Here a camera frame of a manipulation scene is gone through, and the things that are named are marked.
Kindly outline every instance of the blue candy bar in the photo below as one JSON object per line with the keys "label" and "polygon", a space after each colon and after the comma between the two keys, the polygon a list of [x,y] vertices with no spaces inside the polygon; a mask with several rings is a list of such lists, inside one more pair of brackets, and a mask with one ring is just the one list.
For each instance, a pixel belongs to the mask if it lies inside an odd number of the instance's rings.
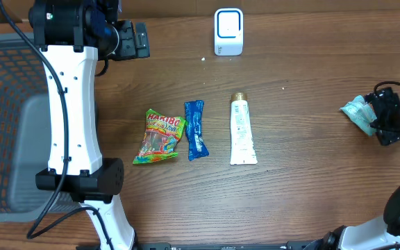
{"label": "blue candy bar", "polygon": [[201,137],[201,114],[204,101],[185,102],[186,137],[189,142],[189,160],[209,156],[209,152]]}

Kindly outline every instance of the white tube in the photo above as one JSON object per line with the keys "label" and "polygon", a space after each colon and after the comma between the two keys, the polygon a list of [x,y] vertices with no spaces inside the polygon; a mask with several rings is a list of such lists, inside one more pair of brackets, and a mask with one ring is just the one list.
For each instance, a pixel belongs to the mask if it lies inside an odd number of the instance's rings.
{"label": "white tube", "polygon": [[249,106],[245,93],[231,97],[231,165],[256,164]]}

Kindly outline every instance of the gray mesh basket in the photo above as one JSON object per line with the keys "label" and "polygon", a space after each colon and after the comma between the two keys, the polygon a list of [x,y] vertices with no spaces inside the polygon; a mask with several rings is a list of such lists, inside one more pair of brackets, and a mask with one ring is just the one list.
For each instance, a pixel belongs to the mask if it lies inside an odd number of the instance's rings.
{"label": "gray mesh basket", "polygon": [[[40,214],[51,192],[36,188],[35,175],[47,167],[50,144],[43,65],[18,35],[0,35],[0,222],[27,222]],[[76,207],[61,193],[50,211]]]}

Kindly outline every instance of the gummy candy bag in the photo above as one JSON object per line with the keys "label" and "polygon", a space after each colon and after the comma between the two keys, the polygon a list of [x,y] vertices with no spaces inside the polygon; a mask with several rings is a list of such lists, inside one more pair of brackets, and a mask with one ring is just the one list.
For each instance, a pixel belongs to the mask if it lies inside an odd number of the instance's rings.
{"label": "gummy candy bag", "polygon": [[142,147],[133,164],[152,163],[178,155],[174,147],[180,141],[186,121],[182,117],[166,117],[150,109],[146,112],[146,131]]}

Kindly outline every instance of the wood grain surface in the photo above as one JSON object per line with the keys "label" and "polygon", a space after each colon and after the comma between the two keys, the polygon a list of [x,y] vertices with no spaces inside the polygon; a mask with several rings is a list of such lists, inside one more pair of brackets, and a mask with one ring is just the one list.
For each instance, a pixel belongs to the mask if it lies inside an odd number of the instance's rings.
{"label": "wood grain surface", "polygon": [[[96,98],[101,150],[124,161],[122,202],[141,242],[309,240],[382,214],[400,185],[400,142],[380,146],[339,108],[380,81],[400,81],[400,10],[246,15],[236,57],[214,55],[211,18],[140,21],[151,57],[112,62],[96,78]],[[257,165],[229,165],[237,91],[249,97]],[[183,103],[196,99],[205,101],[210,156],[189,162],[183,137],[179,157],[132,165],[145,112],[184,116]],[[28,241],[30,226],[0,224],[0,249],[98,242],[84,214]]]}
{"label": "wood grain surface", "polygon": [[[28,19],[35,0],[3,0],[12,17]],[[122,0],[121,18],[212,17],[219,8],[240,8],[246,14],[326,11],[400,10],[400,0]]]}

